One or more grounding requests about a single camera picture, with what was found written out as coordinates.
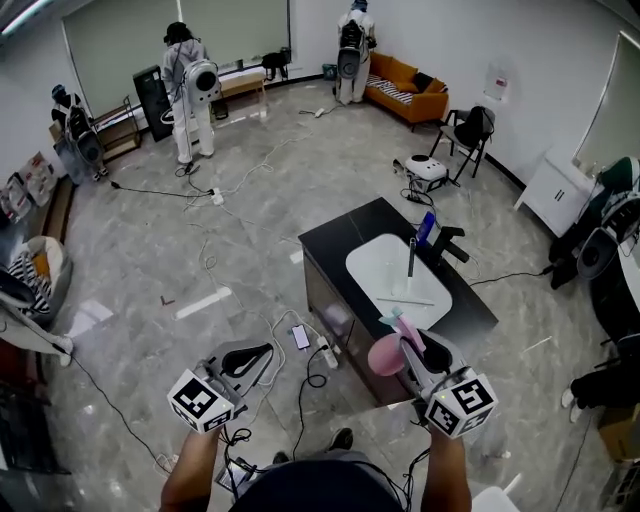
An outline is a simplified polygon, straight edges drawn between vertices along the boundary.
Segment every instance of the cabinet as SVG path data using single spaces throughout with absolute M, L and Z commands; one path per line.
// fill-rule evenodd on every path
M 578 221 L 593 194 L 595 182 L 567 162 L 562 165 L 547 154 L 515 205 L 526 204 L 556 236 L 564 235 Z

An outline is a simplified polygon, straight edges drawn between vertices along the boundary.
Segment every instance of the gray tile floor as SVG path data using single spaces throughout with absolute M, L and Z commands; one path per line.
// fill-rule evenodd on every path
M 273 323 L 295 309 L 318 327 L 306 312 L 302 265 L 290 259 L 300 247 L 283 238 L 296 239 L 379 196 L 411 222 L 424 216 L 423 206 L 400 197 L 405 183 L 392 173 L 391 161 L 428 151 L 436 130 L 423 127 L 412 134 L 398 119 L 366 104 L 321 119 L 298 113 L 332 104 L 331 84 L 325 82 L 270 91 L 263 115 L 254 98 L 236 101 L 231 105 L 236 122 L 217 129 L 214 158 L 199 162 L 201 170 L 193 177 L 198 187 L 233 189 L 273 147 L 309 135 L 275 151 L 272 168 L 256 170 L 227 198 L 230 212 L 270 231 L 206 200 L 185 211 L 179 198 L 116 191 L 105 183 L 78 190 L 67 239 L 74 277 L 56 329 L 68 332 L 73 326 L 76 357 L 155 452 L 178 453 L 187 434 L 165 398 L 181 373 L 216 344 L 269 337 L 266 323 L 233 297 L 174 319 L 178 309 L 217 289 L 204 269 L 206 260 L 213 261 L 209 257 L 217 260 L 213 279 L 229 285 L 246 310 Z M 447 150 L 441 146 L 436 156 L 451 164 Z M 111 165 L 112 177 L 123 186 L 186 193 L 191 190 L 186 179 L 174 176 L 175 156 L 171 139 L 155 144 L 147 137 L 142 149 Z M 532 214 L 513 210 L 518 189 L 487 163 L 477 179 L 467 173 L 461 181 L 462 188 L 432 195 L 440 223 L 466 230 L 460 245 L 477 259 L 481 277 L 544 268 L 550 235 Z M 458 270 L 470 282 L 478 274 L 473 263 Z M 559 404 L 571 380 L 604 357 L 599 342 L 605 336 L 585 286 L 575 282 L 553 292 L 546 279 L 517 277 L 477 290 L 500 323 L 490 350 L 468 357 L 487 373 L 501 404 L 486 429 L 467 440 L 470 477 L 504 487 L 521 474 L 512 494 L 518 507 L 555 510 L 587 432 L 560 510 L 597 510 L 610 464 L 595 421 L 587 414 L 571 425 Z M 163 306 L 161 296 L 176 302 Z M 287 316 L 276 330 L 287 363 L 251 426 L 251 442 L 234 451 L 259 466 L 276 451 L 291 450 L 299 433 L 296 400 L 308 354 L 296 350 L 287 334 L 295 324 Z M 305 391 L 307 431 L 300 453 L 321 448 L 335 429 L 350 426 L 356 448 L 400 481 L 411 459 L 429 444 L 426 432 L 409 423 L 410 407 L 374 409 L 348 365 L 329 373 L 323 362 L 316 364 L 329 381 L 323 389 Z M 50 365 L 49 383 L 55 446 L 73 472 L 58 479 L 66 506 L 157 510 L 164 478 L 87 377 L 76 365 Z M 252 407 L 261 396 L 258 389 L 251 393 Z M 246 425 L 252 414 L 235 426 Z M 506 452 L 510 458 L 503 457 Z M 422 464 L 416 470 L 418 497 L 425 475 Z M 229 506 L 229 494 L 216 488 L 212 509 Z

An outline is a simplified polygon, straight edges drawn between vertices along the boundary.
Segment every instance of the bag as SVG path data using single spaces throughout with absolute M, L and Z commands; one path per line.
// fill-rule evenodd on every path
M 342 37 L 340 38 L 340 48 L 350 48 L 354 50 L 360 50 L 362 47 L 362 40 L 364 39 L 364 32 L 355 20 L 351 20 L 344 27 L 342 27 Z
M 487 141 L 493 134 L 493 121 L 486 110 L 484 107 L 473 107 L 467 120 L 455 127 L 456 138 L 465 146 L 475 148 L 480 141 Z M 490 125 L 489 130 L 485 129 L 485 124 Z
M 283 48 L 277 53 L 268 53 L 262 58 L 262 67 L 267 71 L 267 82 L 275 80 L 277 70 L 280 70 L 282 80 L 289 80 L 287 64 L 291 63 L 291 50 Z

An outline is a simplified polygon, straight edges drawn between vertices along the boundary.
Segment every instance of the black pillow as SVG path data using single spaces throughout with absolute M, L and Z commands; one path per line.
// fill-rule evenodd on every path
M 413 83 L 420 94 L 427 90 L 431 82 L 433 82 L 433 78 L 424 73 L 416 73 L 416 76 L 413 77 Z

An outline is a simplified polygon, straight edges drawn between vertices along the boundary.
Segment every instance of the backpack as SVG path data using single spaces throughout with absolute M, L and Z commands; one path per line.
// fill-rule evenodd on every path
M 364 39 L 364 32 L 355 20 L 351 20 L 344 27 L 342 27 L 342 36 L 340 37 L 340 48 L 353 48 L 354 50 L 360 50 L 362 47 L 362 40 Z

